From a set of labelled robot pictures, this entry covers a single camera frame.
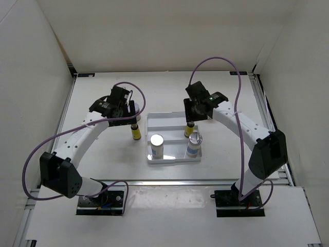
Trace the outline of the yellow small bottle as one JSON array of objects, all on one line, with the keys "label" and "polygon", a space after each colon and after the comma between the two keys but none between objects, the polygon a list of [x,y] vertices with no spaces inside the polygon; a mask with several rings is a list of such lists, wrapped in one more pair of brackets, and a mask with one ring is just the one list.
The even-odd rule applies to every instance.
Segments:
[{"label": "yellow small bottle", "polygon": [[139,140],[141,139],[141,133],[139,130],[139,126],[137,124],[132,124],[131,125],[131,132],[132,132],[132,137],[134,140]]},{"label": "yellow small bottle", "polygon": [[184,136],[186,138],[189,138],[189,136],[194,132],[194,126],[195,126],[195,123],[193,121],[187,122],[185,131],[184,131]]}]

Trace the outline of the white silver-cap bottle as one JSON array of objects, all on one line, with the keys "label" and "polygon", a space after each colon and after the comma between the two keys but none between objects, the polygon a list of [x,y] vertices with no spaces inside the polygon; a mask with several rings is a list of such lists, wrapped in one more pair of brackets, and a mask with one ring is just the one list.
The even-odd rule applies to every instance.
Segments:
[{"label": "white silver-cap bottle", "polygon": [[193,132],[189,136],[186,154],[189,157],[197,157],[203,142],[203,137],[199,132]]},{"label": "white silver-cap bottle", "polygon": [[150,137],[151,143],[151,152],[153,158],[162,158],[163,157],[163,145],[164,145],[164,138],[160,134],[153,134]]}]

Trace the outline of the brown spice jar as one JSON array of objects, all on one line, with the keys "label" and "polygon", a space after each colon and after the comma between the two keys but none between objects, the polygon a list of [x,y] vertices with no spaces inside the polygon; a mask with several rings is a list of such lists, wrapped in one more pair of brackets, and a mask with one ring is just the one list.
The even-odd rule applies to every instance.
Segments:
[{"label": "brown spice jar", "polygon": [[[134,103],[134,106],[135,106],[135,113],[138,114],[140,112],[139,104]],[[136,121],[140,121],[140,120],[141,120],[141,116],[140,115],[136,116]]]}]

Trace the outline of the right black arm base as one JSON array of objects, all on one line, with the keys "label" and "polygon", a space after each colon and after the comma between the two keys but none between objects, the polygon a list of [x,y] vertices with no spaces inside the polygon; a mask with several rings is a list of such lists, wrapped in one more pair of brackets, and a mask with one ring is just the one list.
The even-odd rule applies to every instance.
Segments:
[{"label": "right black arm base", "polygon": [[263,204],[259,185],[244,200],[239,201],[238,191],[215,190],[210,198],[215,200],[216,216],[218,218],[245,218],[265,217],[265,212],[260,206]]}]

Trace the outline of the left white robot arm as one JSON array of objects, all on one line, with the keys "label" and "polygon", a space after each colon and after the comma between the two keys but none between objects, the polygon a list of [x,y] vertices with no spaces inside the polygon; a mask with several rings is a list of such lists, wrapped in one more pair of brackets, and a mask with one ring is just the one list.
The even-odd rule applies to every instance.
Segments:
[{"label": "left white robot arm", "polygon": [[80,176],[79,163],[108,127],[133,125],[137,120],[131,91],[114,86],[110,95],[97,99],[88,109],[80,129],[73,131],[64,144],[53,153],[44,152],[40,157],[41,184],[62,196],[85,196],[96,206],[107,202],[105,184]]}]

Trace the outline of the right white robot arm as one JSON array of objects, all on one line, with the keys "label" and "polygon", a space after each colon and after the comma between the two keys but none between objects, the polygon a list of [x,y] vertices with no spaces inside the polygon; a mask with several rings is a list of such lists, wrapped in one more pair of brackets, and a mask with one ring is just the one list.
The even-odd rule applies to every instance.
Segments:
[{"label": "right white robot arm", "polygon": [[244,205],[258,186],[285,165],[288,160],[286,137],[280,130],[270,131],[234,110],[233,104],[220,92],[210,94],[198,81],[186,88],[186,120],[196,122],[211,118],[222,123],[251,150],[248,169],[231,186],[231,201]]}]

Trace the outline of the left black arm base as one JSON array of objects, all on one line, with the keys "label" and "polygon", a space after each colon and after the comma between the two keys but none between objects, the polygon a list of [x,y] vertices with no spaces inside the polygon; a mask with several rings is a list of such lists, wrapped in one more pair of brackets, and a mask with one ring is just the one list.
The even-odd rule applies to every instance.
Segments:
[{"label": "left black arm base", "polygon": [[79,197],[76,209],[77,216],[123,216],[129,194],[126,181],[115,181],[110,185],[100,182],[106,191],[93,198]]}]

